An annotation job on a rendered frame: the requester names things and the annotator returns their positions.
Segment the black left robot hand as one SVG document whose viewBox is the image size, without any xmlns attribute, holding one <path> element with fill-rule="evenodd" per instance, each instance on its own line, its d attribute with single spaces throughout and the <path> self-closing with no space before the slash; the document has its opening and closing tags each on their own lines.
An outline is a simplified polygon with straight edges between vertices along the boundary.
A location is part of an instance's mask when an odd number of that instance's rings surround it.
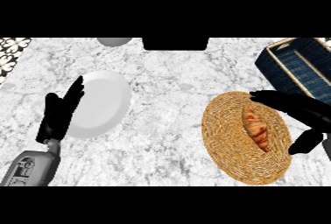
<svg viewBox="0 0 331 224">
<path fill-rule="evenodd" d="M 61 98 L 54 93 L 45 95 L 44 117 L 35 136 L 38 143 L 45 144 L 50 139 L 63 139 L 82 95 L 82 76 L 76 77 Z"/>
</svg>

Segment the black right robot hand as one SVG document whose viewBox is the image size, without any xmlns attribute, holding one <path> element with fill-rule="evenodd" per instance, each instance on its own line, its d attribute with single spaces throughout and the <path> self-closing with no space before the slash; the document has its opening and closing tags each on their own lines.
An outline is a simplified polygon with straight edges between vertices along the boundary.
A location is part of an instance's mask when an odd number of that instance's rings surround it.
<svg viewBox="0 0 331 224">
<path fill-rule="evenodd" d="M 331 140 L 331 106 L 327 104 L 305 95 L 286 94 L 274 90 L 253 91 L 249 95 L 253 102 L 282 111 L 310 127 L 289 146 L 289 155 L 307 154 L 323 140 Z"/>
</svg>

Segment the golden brown croissant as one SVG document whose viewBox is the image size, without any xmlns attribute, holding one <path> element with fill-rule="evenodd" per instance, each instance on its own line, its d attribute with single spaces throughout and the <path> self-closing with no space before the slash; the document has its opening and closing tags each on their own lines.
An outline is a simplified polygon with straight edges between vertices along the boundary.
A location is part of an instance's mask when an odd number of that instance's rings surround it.
<svg viewBox="0 0 331 224">
<path fill-rule="evenodd" d="M 267 125 L 248 106 L 242 107 L 242 126 L 258 148 L 268 151 Z"/>
</svg>

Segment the dark blue rectangular basket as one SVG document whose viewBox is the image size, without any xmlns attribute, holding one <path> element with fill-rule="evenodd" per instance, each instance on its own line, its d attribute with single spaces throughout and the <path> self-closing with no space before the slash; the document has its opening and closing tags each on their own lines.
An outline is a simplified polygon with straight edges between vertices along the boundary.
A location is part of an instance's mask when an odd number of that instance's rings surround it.
<svg viewBox="0 0 331 224">
<path fill-rule="evenodd" d="M 318 38 L 271 43 L 253 64 L 276 91 L 307 95 L 331 105 L 331 47 Z"/>
</svg>

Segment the round woven wicker placemat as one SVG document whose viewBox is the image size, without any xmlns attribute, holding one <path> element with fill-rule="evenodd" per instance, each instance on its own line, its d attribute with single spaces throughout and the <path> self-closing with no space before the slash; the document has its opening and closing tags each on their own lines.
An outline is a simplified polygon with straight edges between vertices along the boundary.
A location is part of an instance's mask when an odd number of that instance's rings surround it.
<svg viewBox="0 0 331 224">
<path fill-rule="evenodd" d="M 243 106 L 265 123 L 267 152 L 245 131 Z M 234 180 L 265 185 L 283 176 L 292 160 L 289 131 L 276 110 L 250 101 L 248 93 L 231 91 L 209 101 L 200 116 L 200 138 L 212 162 Z"/>
</svg>

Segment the white oval plate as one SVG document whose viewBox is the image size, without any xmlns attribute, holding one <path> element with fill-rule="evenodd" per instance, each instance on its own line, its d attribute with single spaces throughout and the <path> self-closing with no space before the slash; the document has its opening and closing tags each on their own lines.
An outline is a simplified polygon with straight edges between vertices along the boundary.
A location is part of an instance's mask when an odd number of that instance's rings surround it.
<svg viewBox="0 0 331 224">
<path fill-rule="evenodd" d="M 75 138 L 103 135 L 117 124 L 129 108 L 129 84 L 110 71 L 82 75 L 83 96 L 72 115 L 66 134 Z"/>
</svg>

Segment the grey round bowl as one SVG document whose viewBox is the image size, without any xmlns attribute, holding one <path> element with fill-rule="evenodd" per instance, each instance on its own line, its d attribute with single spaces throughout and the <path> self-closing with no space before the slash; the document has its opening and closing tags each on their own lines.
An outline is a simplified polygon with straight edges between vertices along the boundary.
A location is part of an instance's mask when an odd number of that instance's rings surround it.
<svg viewBox="0 0 331 224">
<path fill-rule="evenodd" d="M 129 42 L 129 38 L 97 38 L 98 43 L 103 46 L 122 46 Z"/>
</svg>

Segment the black appliance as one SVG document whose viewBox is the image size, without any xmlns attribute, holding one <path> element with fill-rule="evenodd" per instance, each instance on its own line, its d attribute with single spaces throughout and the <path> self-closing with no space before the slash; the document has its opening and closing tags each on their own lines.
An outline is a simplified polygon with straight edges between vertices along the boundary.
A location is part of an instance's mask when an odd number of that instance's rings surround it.
<svg viewBox="0 0 331 224">
<path fill-rule="evenodd" d="M 143 38 L 143 48 L 149 51 L 202 51 L 206 38 Z"/>
</svg>

